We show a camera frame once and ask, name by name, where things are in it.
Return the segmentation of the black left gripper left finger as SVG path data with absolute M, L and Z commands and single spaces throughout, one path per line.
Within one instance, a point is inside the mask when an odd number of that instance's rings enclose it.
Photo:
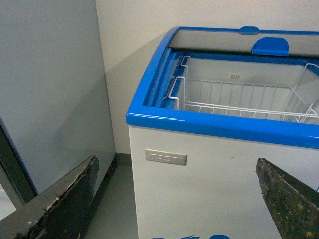
M 77 239 L 94 196 L 99 160 L 92 155 L 0 222 L 2 239 Z

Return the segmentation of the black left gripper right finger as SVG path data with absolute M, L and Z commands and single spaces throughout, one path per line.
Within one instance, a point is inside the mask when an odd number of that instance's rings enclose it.
M 259 158 L 262 197 L 283 239 L 319 237 L 319 193 L 270 161 Z

